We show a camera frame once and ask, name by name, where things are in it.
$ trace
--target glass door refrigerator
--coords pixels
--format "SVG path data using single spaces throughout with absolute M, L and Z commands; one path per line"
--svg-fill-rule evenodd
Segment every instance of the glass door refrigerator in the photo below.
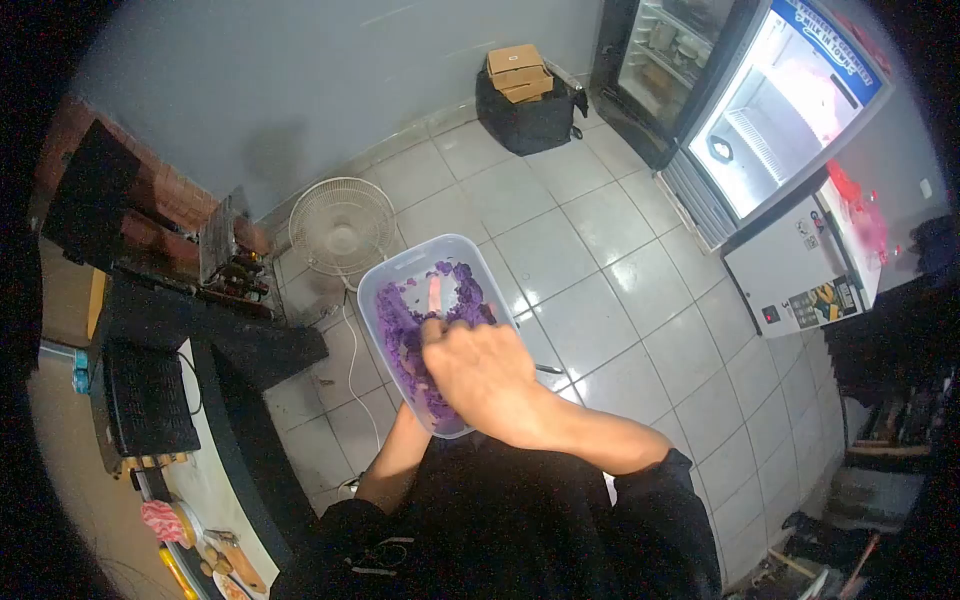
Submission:
M 606 0 L 591 92 L 655 170 L 706 108 L 760 0 Z
M 767 214 L 771 207 L 806 195 L 798 188 L 893 91 L 814 0 L 765 0 L 732 57 L 656 175 L 706 251 L 753 222 L 760 230 L 792 203 Z

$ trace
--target white tile floor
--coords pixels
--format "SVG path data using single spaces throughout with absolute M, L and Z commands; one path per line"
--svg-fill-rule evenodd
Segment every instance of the white tile floor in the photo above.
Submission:
M 822 332 L 764 340 L 716 255 L 701 254 L 642 160 L 601 119 L 584 140 L 520 158 L 477 122 L 375 164 L 397 210 L 390 255 L 457 231 L 478 245 L 537 362 L 564 398 L 652 425 L 695 467 L 725 578 L 744 575 L 843 447 L 840 397 Z M 276 262 L 292 323 L 324 331 L 330 356 L 266 396 L 318 512 L 375 455 L 350 392 L 353 336 L 338 280 Z M 351 381 L 381 439 L 402 401 L 370 335 Z

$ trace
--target purple mashed ube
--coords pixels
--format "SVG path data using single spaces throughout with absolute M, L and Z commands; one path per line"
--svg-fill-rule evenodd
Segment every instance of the purple mashed ube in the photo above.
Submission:
M 495 324 L 496 319 L 490 306 L 483 302 L 483 290 L 473 278 L 470 266 L 467 263 L 440 261 L 436 264 L 436 272 L 428 272 L 427 276 L 453 274 L 458 285 L 456 288 L 457 303 L 446 312 L 446 321 L 452 323 L 457 320 L 466 321 L 471 327 L 479 324 Z M 407 285 L 415 285 L 407 280 Z M 412 397 L 422 391 L 427 408 L 438 421 L 458 419 L 454 411 L 437 390 L 433 377 L 423 363 L 423 340 L 420 336 L 420 325 L 427 319 L 437 317 L 435 312 L 421 314 L 410 310 L 401 296 L 401 287 L 391 282 L 376 293 L 376 316 L 380 327 L 380 334 L 385 341 L 387 355 L 393 363 L 399 380 L 397 385 L 403 386 L 407 395 Z

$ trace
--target black bag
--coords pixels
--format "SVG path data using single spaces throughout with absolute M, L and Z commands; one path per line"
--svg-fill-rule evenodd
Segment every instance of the black bag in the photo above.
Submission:
M 536 102 L 514 104 L 493 87 L 487 69 L 477 73 L 477 119 L 504 148 L 517 156 L 532 155 L 577 139 L 583 134 L 573 125 L 576 105 L 587 118 L 587 94 L 573 89 L 554 73 L 553 89 Z

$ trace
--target forearm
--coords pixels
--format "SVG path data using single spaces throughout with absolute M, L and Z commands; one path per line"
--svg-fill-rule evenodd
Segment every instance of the forearm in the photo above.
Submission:
M 406 498 L 417 477 L 430 434 L 423 430 L 413 413 L 401 410 L 383 447 L 360 478 L 354 496 L 368 500 L 390 514 Z
M 659 431 L 566 401 L 552 407 L 554 432 L 547 449 L 579 456 L 611 475 L 661 462 L 673 444 Z

